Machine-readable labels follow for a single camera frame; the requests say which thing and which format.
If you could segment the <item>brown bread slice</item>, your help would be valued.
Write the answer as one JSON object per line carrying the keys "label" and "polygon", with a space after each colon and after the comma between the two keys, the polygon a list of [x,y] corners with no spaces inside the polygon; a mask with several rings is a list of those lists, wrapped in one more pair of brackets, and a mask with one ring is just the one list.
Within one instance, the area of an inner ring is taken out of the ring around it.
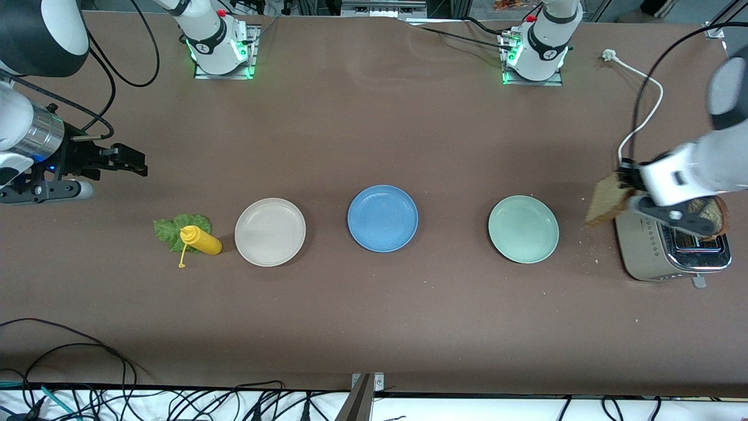
{"label": "brown bread slice", "polygon": [[689,213],[711,224],[710,227],[698,227],[694,229],[698,237],[714,239],[726,233],[728,229],[729,211],[726,202],[716,195],[692,199],[687,207]]}
{"label": "brown bread slice", "polygon": [[619,189],[615,171],[595,185],[588,205],[584,223],[587,227],[598,226],[614,219],[627,208],[627,203],[635,189]]}

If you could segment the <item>green lettuce leaf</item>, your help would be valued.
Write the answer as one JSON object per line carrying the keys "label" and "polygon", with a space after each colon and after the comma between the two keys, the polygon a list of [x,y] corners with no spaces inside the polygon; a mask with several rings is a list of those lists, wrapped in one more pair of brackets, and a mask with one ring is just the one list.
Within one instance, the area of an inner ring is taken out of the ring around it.
{"label": "green lettuce leaf", "polygon": [[170,250],[179,253],[185,243],[181,240],[180,230],[185,226],[197,226],[204,232],[213,233],[213,224],[201,214],[182,213],[173,219],[156,219],[153,229],[158,240],[168,243]]}

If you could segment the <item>green round plate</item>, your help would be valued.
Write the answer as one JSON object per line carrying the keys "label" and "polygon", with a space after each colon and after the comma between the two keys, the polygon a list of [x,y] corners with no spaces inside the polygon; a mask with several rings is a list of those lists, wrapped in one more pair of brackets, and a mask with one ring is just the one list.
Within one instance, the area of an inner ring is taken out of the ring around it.
{"label": "green round plate", "polygon": [[559,243],[559,224],[552,210],[529,195],[512,195],[491,209],[488,235],[508,260],[535,264],[550,257]]}

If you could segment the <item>beige round plate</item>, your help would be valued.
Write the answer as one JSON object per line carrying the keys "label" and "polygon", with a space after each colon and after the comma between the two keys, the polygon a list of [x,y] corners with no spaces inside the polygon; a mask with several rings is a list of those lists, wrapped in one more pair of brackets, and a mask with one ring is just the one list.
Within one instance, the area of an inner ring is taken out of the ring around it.
{"label": "beige round plate", "polygon": [[300,209],[285,199],[262,199],[249,205],[236,221],[236,250],[253,265],[276,267],[292,260],[306,239]]}

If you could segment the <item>blue round plate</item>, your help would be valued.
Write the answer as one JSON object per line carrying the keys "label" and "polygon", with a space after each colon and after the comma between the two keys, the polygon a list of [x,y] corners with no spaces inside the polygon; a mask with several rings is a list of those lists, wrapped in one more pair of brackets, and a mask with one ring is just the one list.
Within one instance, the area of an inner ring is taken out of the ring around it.
{"label": "blue round plate", "polygon": [[408,245],[418,224],[416,203],[393,185],[363,189],[348,207],[348,232],[365,250],[375,253],[392,253]]}

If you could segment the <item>beige chrome toaster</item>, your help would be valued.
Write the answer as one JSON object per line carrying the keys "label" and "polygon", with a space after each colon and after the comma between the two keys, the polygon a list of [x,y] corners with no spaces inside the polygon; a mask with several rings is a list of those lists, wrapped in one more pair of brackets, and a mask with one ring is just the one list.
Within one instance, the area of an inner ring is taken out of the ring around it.
{"label": "beige chrome toaster", "polygon": [[694,287],[705,288],[706,275],[732,263],[724,234],[695,237],[630,210],[615,218],[615,231],[626,271],[641,282],[690,279]]}

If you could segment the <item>yellow mustard squeeze bottle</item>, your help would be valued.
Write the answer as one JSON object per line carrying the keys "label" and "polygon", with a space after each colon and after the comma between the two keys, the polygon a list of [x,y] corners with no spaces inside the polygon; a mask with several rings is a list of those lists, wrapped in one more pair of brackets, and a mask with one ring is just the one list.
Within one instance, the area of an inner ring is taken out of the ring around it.
{"label": "yellow mustard squeeze bottle", "polygon": [[179,268],[184,268],[184,256],[187,248],[193,248],[209,256],[216,256],[223,250],[221,240],[204,231],[198,226],[185,226],[179,230],[180,240],[183,242],[183,248],[180,254]]}

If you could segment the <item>grey power strip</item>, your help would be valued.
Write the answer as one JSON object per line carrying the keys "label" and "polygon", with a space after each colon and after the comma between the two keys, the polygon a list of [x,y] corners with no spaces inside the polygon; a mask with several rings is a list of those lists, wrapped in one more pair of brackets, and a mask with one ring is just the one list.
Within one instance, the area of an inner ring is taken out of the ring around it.
{"label": "grey power strip", "polygon": [[396,0],[341,0],[340,16],[397,18],[401,6]]}

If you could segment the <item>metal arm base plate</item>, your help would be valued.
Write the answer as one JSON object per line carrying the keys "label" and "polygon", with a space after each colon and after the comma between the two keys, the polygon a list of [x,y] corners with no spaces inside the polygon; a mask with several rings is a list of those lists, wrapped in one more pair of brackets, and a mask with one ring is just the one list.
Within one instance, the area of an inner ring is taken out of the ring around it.
{"label": "metal arm base plate", "polygon": [[[261,26],[248,25],[244,21],[233,21],[232,30],[225,40],[214,48],[211,55],[198,53],[189,46],[191,58],[195,62],[196,80],[251,80],[255,74],[259,50]],[[209,65],[210,70],[226,70],[230,64],[236,67],[225,74],[211,74],[201,67]]]}
{"label": "metal arm base plate", "polygon": [[503,66],[503,83],[516,85],[561,86],[561,66],[569,51],[567,45],[547,48],[541,44],[537,51],[532,39],[520,27],[512,27],[497,36]]}

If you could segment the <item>aluminium frame bar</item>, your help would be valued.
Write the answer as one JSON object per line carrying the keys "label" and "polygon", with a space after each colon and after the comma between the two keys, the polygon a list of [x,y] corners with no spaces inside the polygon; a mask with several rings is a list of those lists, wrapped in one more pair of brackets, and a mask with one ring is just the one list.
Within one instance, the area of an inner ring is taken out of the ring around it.
{"label": "aluminium frame bar", "polygon": [[709,39],[723,39],[725,37],[723,29],[729,22],[736,21],[737,16],[748,10],[748,0],[729,0],[710,21],[705,22],[704,26],[707,31],[705,35]]}

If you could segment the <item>grey metal table bracket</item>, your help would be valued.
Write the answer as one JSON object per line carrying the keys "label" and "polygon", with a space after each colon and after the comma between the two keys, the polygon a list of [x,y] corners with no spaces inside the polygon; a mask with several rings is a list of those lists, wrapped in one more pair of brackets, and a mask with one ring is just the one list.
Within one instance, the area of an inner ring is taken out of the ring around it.
{"label": "grey metal table bracket", "polygon": [[382,372],[353,373],[352,389],[335,421],[371,421],[375,393],[384,388],[385,374]]}

